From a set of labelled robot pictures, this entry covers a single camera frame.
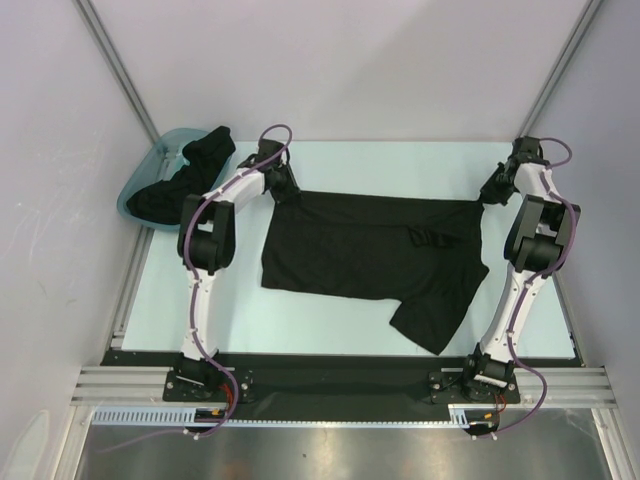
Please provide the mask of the black t shirt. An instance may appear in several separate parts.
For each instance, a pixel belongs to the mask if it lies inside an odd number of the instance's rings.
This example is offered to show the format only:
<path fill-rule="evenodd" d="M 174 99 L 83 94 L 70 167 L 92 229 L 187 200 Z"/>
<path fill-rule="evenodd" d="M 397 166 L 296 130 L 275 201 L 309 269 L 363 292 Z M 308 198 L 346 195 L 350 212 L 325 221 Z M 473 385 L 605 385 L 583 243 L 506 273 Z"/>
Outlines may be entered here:
<path fill-rule="evenodd" d="M 439 355 L 489 269 L 479 200 L 305 191 L 275 206 L 261 285 L 297 293 L 396 300 L 389 323 Z"/>

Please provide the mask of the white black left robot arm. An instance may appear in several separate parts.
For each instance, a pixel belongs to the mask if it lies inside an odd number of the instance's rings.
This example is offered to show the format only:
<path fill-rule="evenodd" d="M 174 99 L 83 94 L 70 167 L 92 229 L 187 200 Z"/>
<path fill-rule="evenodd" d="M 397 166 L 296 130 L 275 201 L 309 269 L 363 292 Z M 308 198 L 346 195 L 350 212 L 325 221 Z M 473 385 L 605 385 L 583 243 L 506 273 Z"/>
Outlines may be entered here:
<path fill-rule="evenodd" d="M 229 381 L 228 370 L 214 360 L 218 346 L 210 336 L 209 310 L 235 255 L 236 214 L 266 192 L 277 204 L 300 195 L 288 150 L 250 155 L 229 180 L 210 193 L 188 196 L 183 207 L 177 250 L 188 272 L 190 302 L 174 371 L 199 400 L 213 398 Z"/>

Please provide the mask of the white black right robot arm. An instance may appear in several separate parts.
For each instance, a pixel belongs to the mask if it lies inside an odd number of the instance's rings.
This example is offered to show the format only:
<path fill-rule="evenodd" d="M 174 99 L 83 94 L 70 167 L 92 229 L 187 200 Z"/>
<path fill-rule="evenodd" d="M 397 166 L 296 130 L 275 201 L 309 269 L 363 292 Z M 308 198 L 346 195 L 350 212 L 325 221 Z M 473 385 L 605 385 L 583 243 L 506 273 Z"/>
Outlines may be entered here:
<path fill-rule="evenodd" d="M 552 179 L 554 165 L 544 160 L 501 164 L 487 184 L 509 179 L 522 197 L 507 235 L 507 275 L 493 320 L 465 361 L 461 388 L 473 401 L 500 395 L 515 383 L 517 348 L 534 301 L 547 280 L 565 263 L 575 241 L 581 207 L 566 200 Z"/>

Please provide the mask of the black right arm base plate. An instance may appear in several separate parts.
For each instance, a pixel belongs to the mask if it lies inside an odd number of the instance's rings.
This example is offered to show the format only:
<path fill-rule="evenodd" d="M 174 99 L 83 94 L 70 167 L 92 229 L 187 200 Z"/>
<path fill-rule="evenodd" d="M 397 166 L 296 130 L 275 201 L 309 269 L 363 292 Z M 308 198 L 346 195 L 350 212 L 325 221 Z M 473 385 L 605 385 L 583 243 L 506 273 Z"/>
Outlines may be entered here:
<path fill-rule="evenodd" d="M 515 380 L 506 387 L 467 379 L 461 370 L 435 371 L 427 375 L 429 398 L 434 404 L 518 404 L 520 392 Z"/>

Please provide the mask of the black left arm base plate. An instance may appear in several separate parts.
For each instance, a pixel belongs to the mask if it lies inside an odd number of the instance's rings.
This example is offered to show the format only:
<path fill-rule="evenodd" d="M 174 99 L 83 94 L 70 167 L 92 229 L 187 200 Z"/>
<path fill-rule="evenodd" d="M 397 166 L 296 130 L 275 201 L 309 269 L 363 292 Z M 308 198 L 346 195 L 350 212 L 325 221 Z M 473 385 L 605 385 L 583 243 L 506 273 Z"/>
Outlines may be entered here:
<path fill-rule="evenodd" d="M 223 373 L 214 373 L 211 379 L 189 379 L 184 374 L 170 370 L 165 379 L 162 400 L 178 403 L 221 403 L 230 392 L 240 404 L 256 399 L 253 372 L 247 369 L 231 369 L 236 380 L 238 394 L 234 393 L 232 381 Z"/>

